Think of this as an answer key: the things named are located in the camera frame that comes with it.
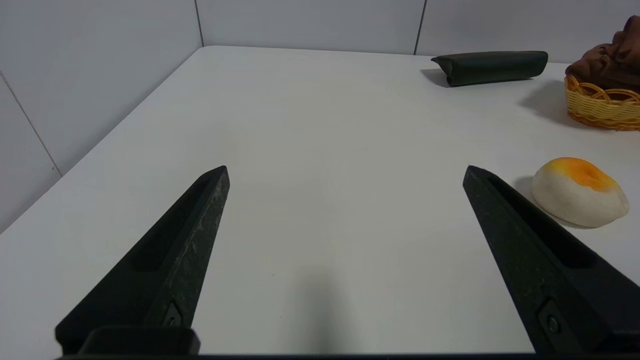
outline yellow woven basket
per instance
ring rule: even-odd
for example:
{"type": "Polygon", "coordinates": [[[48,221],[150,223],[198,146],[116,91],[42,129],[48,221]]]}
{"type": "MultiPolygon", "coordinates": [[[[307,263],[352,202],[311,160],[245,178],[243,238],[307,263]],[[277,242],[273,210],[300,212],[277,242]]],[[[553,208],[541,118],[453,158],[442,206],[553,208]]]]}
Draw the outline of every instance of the yellow woven basket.
{"type": "Polygon", "coordinates": [[[607,129],[640,131],[638,93],[625,89],[602,90],[594,84],[579,82],[573,75],[565,77],[564,87],[573,120],[607,129]]]}

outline dark green pouch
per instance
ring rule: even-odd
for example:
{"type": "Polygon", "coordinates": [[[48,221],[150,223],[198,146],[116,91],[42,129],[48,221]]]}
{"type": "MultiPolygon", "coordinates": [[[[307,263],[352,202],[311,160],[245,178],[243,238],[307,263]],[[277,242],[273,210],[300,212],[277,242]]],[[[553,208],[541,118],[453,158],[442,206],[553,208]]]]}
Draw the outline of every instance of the dark green pouch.
{"type": "Polygon", "coordinates": [[[487,51],[431,59],[447,74],[450,86],[533,78],[545,70],[547,60],[544,51],[487,51]]]}

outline toy egg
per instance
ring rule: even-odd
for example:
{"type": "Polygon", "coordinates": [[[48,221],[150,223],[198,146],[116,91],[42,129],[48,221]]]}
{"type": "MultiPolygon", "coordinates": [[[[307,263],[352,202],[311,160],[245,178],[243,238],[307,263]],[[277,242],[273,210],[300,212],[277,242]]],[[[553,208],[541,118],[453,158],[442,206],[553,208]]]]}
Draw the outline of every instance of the toy egg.
{"type": "Polygon", "coordinates": [[[629,212],[618,183],[582,159],[551,160],[532,182],[533,198],[544,210],[576,225],[599,227],[629,212]]]}

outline egg yolk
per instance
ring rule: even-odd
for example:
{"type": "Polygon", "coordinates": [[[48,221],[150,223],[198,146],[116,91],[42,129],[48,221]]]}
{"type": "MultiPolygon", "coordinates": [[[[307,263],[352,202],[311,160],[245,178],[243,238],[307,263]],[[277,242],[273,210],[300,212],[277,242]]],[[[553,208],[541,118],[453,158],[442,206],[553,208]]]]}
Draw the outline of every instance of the egg yolk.
{"type": "Polygon", "coordinates": [[[553,171],[570,177],[582,186],[588,186],[597,192],[605,192],[616,186],[614,179],[602,172],[594,164],[578,158],[558,158],[547,163],[553,171]]]}

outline white table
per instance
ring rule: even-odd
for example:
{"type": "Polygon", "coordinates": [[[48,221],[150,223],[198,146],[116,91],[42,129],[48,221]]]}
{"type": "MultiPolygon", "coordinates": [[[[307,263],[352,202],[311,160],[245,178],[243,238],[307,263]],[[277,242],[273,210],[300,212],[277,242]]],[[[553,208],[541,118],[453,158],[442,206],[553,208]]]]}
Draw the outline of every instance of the white table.
{"type": "Polygon", "coordinates": [[[595,163],[631,212],[570,231],[640,282],[640,133],[572,122],[564,68],[445,88],[424,56],[198,50],[0,236],[0,357],[58,356],[54,326],[223,164],[201,352],[532,351],[468,164],[526,192],[548,160],[595,163]]]}

